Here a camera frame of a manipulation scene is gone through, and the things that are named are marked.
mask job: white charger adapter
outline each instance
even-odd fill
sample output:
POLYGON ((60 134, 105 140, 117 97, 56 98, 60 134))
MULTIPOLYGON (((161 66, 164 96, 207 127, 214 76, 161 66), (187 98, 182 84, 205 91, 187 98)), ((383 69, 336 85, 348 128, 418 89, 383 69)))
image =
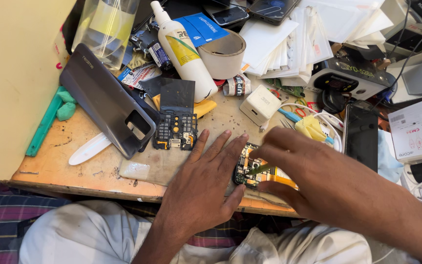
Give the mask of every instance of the white charger adapter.
POLYGON ((259 85, 239 108, 254 123, 260 126, 270 120, 280 106, 281 101, 266 87, 259 85))

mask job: wooden desk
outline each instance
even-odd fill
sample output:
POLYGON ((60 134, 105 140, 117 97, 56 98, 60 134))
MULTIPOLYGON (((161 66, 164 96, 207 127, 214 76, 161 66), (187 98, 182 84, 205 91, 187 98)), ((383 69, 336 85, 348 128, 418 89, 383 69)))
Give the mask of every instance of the wooden desk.
MULTIPOLYGON (((218 106, 198 120, 200 131, 205 128, 210 130, 207 147, 226 129, 232 131, 231 138, 248 133, 249 142, 261 143, 261 138, 265 133, 260 133, 259 127, 239 110, 243 97, 224 97, 222 92, 219 92, 211 100, 218 106)), ((270 127, 280 125, 279 120, 283 117, 277 112, 270 122, 270 127)), ((80 165, 68 164, 71 155, 100 132, 85 111, 77 105, 74 116, 69 120, 62 122, 55 120, 37 156, 26 156, 19 170, 7 184, 29 190, 42 189, 69 194, 160 202, 166 187, 120 177, 118 170, 125 159, 113 144, 80 165), (25 174, 20 171, 38 172, 38 174, 25 174)), ((177 148, 156 150, 149 143, 144 153, 137 153, 132 161, 150 165, 149 176, 151 177, 171 177, 188 154, 188 151, 177 148)), ((277 206, 274 203, 249 198, 243 198, 237 210, 279 216, 298 216, 287 205, 277 206)))

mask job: green plastic strip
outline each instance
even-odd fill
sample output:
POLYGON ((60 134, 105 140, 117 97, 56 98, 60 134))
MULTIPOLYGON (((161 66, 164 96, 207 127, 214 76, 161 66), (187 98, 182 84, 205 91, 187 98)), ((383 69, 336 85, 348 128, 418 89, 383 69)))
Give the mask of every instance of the green plastic strip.
MULTIPOLYGON (((66 88, 63 86, 58 87, 58 92, 64 92, 66 88)), ((35 157, 37 155, 40 146, 42 145, 43 140, 45 139, 48 130, 55 121, 56 118, 56 111, 63 105, 63 100, 60 96, 55 93, 55 96, 52 99, 52 102, 48 106, 48 109, 45 112, 44 117, 42 118, 42 122, 38 125, 38 129, 35 132, 34 137, 32 138, 32 142, 27 149, 25 155, 29 157, 35 157)))

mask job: plaid fabric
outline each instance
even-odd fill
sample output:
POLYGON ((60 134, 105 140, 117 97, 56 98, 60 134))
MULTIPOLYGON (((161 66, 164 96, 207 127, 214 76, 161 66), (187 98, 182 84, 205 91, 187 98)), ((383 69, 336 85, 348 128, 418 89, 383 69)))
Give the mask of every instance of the plaid fabric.
POLYGON ((7 187, 0 189, 0 264, 18 262, 17 252, 22 240, 22 235, 19 234, 18 238, 18 225, 21 227, 21 221, 38 217, 53 208, 70 203, 58 198, 19 195, 22 193, 23 191, 7 187))
MULTIPOLYGON (((155 217, 160 208, 157 203, 114 201, 129 213, 144 218, 155 217)), ((23 234, 38 216, 69 203, 0 185, 0 264, 18 262, 23 234)), ((229 221, 195 234, 187 243, 205 248, 229 248, 238 246, 254 226, 264 233, 279 233, 291 227, 291 220, 296 219, 235 212, 229 221)))

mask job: smartphone back cover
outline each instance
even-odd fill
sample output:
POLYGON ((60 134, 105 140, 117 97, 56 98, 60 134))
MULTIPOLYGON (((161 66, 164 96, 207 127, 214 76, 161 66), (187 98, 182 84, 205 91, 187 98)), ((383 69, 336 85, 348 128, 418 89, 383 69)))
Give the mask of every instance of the smartphone back cover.
POLYGON ((84 44, 79 44, 60 82, 127 159, 156 131, 156 124, 84 44), (142 132, 139 139, 127 124, 142 132))

